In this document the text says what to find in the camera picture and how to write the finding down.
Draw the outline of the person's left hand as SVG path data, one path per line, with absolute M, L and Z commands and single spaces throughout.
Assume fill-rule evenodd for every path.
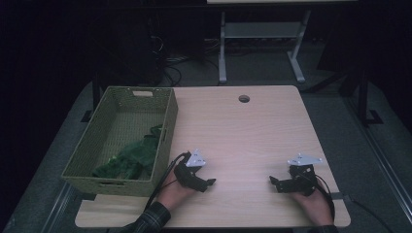
M 193 189 L 181 186 L 175 176 L 170 174 L 163 183 L 156 201 L 172 212 L 194 193 Z

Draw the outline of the white metal desk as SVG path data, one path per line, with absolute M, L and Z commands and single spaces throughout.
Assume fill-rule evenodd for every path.
M 225 42 L 228 39 L 293 39 L 294 46 L 287 51 L 289 63 L 298 83 L 304 83 L 297 56 L 307 29 L 312 9 L 326 4 L 354 3 L 358 0 L 206 0 L 208 7 L 222 7 L 220 24 L 220 50 L 218 57 L 219 83 L 227 83 Z M 235 7 L 271 10 L 279 7 L 302 7 L 303 16 L 297 21 L 233 22 L 227 12 Z

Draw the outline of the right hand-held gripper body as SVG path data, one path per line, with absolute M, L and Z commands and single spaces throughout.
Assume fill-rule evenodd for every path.
M 289 173 L 292 178 L 290 192 L 301 192 L 304 196 L 310 196 L 317 184 L 314 165 L 322 162 L 323 160 L 319 157 L 302 153 L 289 159 Z

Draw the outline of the green cloth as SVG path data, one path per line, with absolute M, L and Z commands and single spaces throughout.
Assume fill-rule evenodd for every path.
M 154 126 L 142 140 L 125 146 L 108 162 L 95 168 L 92 175 L 102 179 L 138 180 L 150 176 L 155 165 L 162 125 Z

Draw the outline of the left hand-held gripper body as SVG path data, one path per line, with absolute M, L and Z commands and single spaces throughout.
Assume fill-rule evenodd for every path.
M 181 186 L 192 189 L 194 185 L 199 185 L 200 178 L 196 172 L 206 165 L 206 161 L 199 150 L 183 153 L 183 157 L 175 167 L 174 174 Z

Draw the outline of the person's right hand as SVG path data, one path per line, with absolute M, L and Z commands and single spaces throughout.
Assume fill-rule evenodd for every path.
M 334 224 L 329 204 L 317 188 L 309 196 L 305 196 L 299 192 L 292 192 L 290 197 L 298 203 L 315 226 Z

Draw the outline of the grey tape strip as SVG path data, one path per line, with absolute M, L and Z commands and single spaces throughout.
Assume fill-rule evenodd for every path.
M 332 200 L 345 200 L 345 201 L 351 201 L 351 196 L 346 193 L 342 192 L 332 192 L 330 193 L 330 197 Z

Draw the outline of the metal floor rail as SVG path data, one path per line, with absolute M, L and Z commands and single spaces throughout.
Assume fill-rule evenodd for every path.
M 60 189 L 51 211 L 42 227 L 41 233 L 55 233 L 58 224 L 61 222 L 64 212 L 70 202 L 74 192 L 71 184 L 65 183 Z
M 362 118 L 359 113 L 358 106 L 353 100 L 350 98 L 344 98 L 343 101 L 351 116 L 355 119 L 363 137 L 373 151 L 377 164 L 387 180 L 387 183 L 389 184 L 398 205 L 406 215 L 408 221 L 412 224 L 412 195 L 408 193 L 406 186 L 395 170 L 395 166 L 390 162 L 382 145 L 378 142 L 375 135 L 371 131 L 372 126 L 383 125 L 384 121 L 375 110 L 366 110 L 364 118 Z

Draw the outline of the green woven basket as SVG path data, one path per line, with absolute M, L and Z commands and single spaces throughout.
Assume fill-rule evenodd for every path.
M 148 197 L 169 164 L 178 114 L 172 88 L 109 86 L 70 157 L 62 178 L 79 191 L 91 194 Z M 151 172 L 137 179 L 97 178 L 92 171 L 109 162 L 125 147 L 137 143 L 160 126 Z

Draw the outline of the black metal stand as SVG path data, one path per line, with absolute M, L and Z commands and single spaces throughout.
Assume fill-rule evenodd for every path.
M 100 86 L 100 78 L 98 74 L 95 74 L 92 78 L 91 82 L 92 86 L 92 109 L 87 110 L 82 118 L 82 122 L 89 122 L 91 120 L 92 114 L 96 110 L 101 97 L 101 86 Z
M 383 124 L 375 110 L 367 107 L 368 103 L 368 78 L 363 68 L 351 66 L 342 72 L 344 81 L 339 87 L 339 94 L 351 97 L 357 94 L 356 116 L 364 127 L 371 124 Z

